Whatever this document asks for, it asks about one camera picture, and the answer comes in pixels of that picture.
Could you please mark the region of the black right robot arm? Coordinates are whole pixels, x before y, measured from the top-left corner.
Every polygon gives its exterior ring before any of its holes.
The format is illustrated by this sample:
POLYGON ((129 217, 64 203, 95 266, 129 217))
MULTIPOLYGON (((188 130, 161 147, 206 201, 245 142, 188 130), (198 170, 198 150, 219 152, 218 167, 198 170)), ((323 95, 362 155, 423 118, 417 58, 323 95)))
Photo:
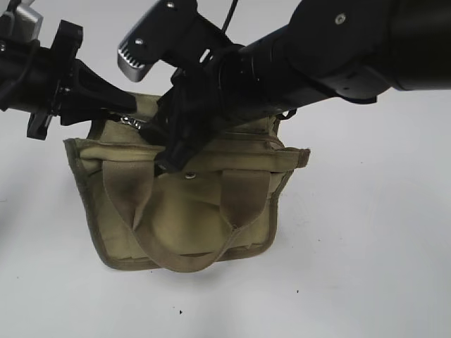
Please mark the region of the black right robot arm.
POLYGON ((450 88, 449 1, 301 1, 290 22, 183 80, 157 165, 182 170, 217 134, 338 97, 450 88))

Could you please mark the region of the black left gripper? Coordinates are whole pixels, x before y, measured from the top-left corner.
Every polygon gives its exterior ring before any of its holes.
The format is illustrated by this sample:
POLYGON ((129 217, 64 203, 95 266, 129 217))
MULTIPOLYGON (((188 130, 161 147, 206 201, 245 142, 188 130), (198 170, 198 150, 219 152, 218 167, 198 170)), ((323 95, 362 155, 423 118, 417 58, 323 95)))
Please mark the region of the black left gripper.
POLYGON ((135 113, 135 96, 119 89, 82 61, 76 59, 83 41, 83 28, 62 20, 45 57, 46 81, 37 112, 30 116, 27 137, 44 140, 50 122, 59 114, 62 125, 74 125, 90 120, 119 120, 135 113))

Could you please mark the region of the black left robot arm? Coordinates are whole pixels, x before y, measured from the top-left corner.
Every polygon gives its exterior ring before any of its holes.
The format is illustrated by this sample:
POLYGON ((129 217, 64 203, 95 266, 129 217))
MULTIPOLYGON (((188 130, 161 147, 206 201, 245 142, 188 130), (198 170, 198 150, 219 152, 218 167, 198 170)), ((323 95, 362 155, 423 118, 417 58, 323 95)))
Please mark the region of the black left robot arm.
POLYGON ((135 113, 136 98, 98 76, 77 53, 83 28, 62 20, 51 47, 1 38, 1 110, 29 113, 27 137, 44 140, 54 116, 62 126, 135 113))

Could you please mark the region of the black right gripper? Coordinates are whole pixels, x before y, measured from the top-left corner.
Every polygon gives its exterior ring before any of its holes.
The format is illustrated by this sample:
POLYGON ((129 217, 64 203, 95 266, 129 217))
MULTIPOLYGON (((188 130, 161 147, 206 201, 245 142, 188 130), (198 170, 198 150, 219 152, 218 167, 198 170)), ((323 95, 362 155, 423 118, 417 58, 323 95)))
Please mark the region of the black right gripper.
POLYGON ((179 71, 158 101, 155 175, 179 173, 204 147, 204 141, 232 127, 280 114, 270 92, 280 60, 273 42, 231 44, 213 52, 198 71, 179 71))

